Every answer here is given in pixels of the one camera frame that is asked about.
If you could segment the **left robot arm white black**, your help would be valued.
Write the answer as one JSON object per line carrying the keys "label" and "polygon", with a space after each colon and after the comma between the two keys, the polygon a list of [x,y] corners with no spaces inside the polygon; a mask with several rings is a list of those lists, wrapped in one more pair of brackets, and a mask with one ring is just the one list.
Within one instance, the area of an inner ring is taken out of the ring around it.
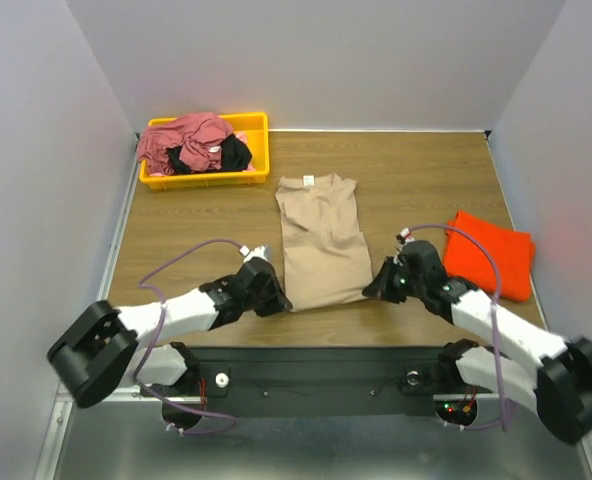
{"label": "left robot arm white black", "polygon": [[47,360],[75,404],[89,408],[120,385],[134,384],[135,356],[160,340],[214,330],[247,311],[268,317],[291,309],[273,265],[252,257],[235,274],[175,298],[118,308],[106,300],[90,304],[51,346]]}

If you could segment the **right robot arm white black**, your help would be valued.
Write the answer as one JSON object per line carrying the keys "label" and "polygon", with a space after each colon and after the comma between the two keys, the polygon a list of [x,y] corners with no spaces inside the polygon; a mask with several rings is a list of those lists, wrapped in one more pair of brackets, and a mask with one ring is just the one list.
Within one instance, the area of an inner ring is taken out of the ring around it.
{"label": "right robot arm white black", "polygon": [[430,313],[488,341],[447,344],[436,366],[442,387],[494,391],[533,412],[566,444],[592,431],[592,341],[567,340],[494,304],[471,281],[448,275],[431,243],[404,244],[363,294],[394,304],[416,298]]}

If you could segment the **beige t shirt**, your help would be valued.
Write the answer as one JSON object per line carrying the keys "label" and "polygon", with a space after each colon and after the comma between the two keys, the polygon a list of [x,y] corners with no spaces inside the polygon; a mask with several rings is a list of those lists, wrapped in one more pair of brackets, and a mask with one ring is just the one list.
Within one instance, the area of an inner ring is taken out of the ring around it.
{"label": "beige t shirt", "polygon": [[357,182],[336,174],[281,178],[279,207],[285,293],[292,310],[361,301],[372,263],[361,231]]}

